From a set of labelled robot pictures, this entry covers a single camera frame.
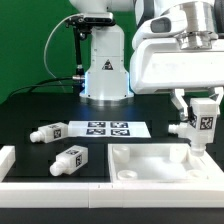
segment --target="green backdrop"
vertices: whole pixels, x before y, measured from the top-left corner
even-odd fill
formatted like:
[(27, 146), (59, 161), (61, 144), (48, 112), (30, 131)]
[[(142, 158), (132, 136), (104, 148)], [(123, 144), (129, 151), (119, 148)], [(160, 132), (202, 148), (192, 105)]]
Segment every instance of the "green backdrop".
[[(75, 13), (77, 11), (69, 0), (1, 0), (0, 103), (15, 89), (51, 78), (43, 63), (45, 43), (53, 28)], [(134, 13), (116, 12), (114, 15), (125, 32), (125, 67), (129, 70), (133, 53), (131, 40), (135, 32)], [(74, 74), (76, 64), (72, 29), (61, 26), (48, 52), (49, 67), (57, 77)], [(82, 54), (84, 67), (88, 69), (90, 39), (82, 43)], [(54, 88), (48, 91), (62, 90)]]

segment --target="small white block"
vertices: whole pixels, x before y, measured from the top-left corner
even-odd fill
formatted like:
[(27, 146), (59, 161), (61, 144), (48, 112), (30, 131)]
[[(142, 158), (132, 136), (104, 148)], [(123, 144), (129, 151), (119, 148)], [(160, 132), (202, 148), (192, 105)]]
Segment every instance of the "small white block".
[(0, 150), (0, 182), (3, 181), (15, 162), (15, 147), (4, 146)]

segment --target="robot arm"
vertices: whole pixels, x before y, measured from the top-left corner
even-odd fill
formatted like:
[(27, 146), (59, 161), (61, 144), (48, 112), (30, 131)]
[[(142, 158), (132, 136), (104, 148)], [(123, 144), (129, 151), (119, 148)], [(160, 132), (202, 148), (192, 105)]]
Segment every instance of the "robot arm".
[(70, 2), (82, 14), (82, 17), (74, 18), (75, 21), (68, 21), (73, 29), (78, 29), (75, 32), (75, 39), (78, 40), (76, 49), (80, 49), (79, 39), (85, 39), (86, 34), (92, 35), (91, 66), (85, 73), (85, 88), (80, 92), (81, 101), (100, 106), (132, 101), (129, 73), (124, 68), (124, 32), (115, 24), (110, 12), (133, 10), (133, 0)]
[(71, 4), (84, 13), (101, 13), (107, 11), (133, 11), (133, 0), (69, 0)]
[[(180, 119), (187, 122), (171, 125), (169, 132), (190, 139), (192, 154), (202, 156), (206, 144), (213, 142), (224, 86), (221, 72), (214, 72), (223, 70), (224, 58), (214, 0), (153, 0), (149, 7), (154, 14), (149, 17), (154, 17), (148, 21), (139, 19), (147, 18), (142, 10), (145, 2), (135, 4), (135, 11), (141, 13), (136, 13), (140, 26), (133, 39), (132, 90), (137, 94), (170, 92)], [(191, 99), (188, 106), (184, 92), (195, 90), (208, 90), (210, 99)]]

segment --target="black table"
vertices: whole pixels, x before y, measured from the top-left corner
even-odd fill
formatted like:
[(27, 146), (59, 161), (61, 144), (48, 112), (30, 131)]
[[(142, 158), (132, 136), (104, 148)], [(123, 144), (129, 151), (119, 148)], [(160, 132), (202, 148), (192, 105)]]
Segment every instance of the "black table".
[[(82, 104), (74, 94), (17, 94), (0, 105), (0, 146), (16, 146), (16, 164), (4, 182), (109, 182), (108, 143), (188, 142), (167, 133), (179, 123), (169, 95), (136, 96), (133, 104), (96, 107)], [(66, 138), (33, 144), (31, 132), (39, 126), (69, 121), (144, 121), (152, 138)], [(223, 169), (224, 120), (218, 119), (214, 144), (207, 152)], [(89, 163), (73, 175), (52, 177), (56, 154), (72, 145), (89, 149)], [(223, 209), (0, 209), (0, 223), (222, 223)]]

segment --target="paper sheet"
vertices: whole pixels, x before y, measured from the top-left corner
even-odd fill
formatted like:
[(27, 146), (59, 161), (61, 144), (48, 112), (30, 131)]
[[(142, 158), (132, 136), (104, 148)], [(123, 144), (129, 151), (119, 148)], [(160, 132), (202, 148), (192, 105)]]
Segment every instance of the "paper sheet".
[(145, 122), (127, 121), (70, 121), (69, 137), (150, 138)]

